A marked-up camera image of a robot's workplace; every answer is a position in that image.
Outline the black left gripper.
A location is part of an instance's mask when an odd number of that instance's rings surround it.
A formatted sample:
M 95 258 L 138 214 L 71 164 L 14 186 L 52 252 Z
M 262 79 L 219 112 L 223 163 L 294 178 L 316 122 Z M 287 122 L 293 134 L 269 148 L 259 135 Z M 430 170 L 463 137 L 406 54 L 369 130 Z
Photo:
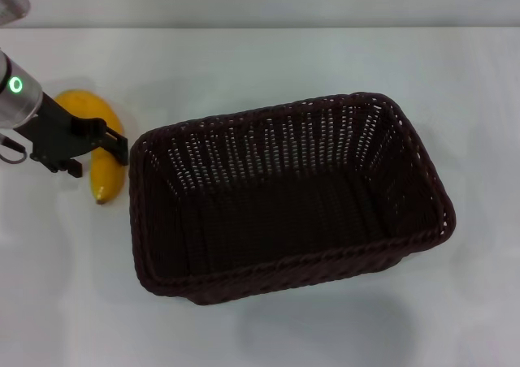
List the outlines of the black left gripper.
M 44 94 L 37 112 L 17 132 L 32 143 L 30 158 L 53 173 L 66 171 L 83 176 L 76 160 L 97 147 L 110 153 L 118 164 L 128 165 L 128 139 L 109 128 L 100 118 L 82 119 L 70 114 Z

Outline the dark brown wicker basket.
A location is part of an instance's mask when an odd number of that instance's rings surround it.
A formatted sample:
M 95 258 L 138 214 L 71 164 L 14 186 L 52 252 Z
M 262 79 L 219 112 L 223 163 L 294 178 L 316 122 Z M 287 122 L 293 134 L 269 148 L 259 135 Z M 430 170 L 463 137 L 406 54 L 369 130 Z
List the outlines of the dark brown wicker basket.
M 456 227 L 418 133 L 379 93 L 148 131 L 129 196 L 141 285 L 199 305 L 380 272 Z

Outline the yellow banana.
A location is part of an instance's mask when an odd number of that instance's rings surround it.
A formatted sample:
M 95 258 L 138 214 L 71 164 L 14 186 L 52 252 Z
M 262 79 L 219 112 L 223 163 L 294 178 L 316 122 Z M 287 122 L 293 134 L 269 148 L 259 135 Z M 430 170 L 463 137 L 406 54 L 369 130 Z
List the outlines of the yellow banana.
M 101 118 L 108 128 L 124 134 L 117 114 L 104 99 L 87 90 L 72 89 L 60 93 L 54 100 L 65 110 L 79 118 Z M 103 205 L 114 200 L 124 186 L 125 167 L 115 157 L 97 148 L 91 152 L 90 187 L 96 203 Z

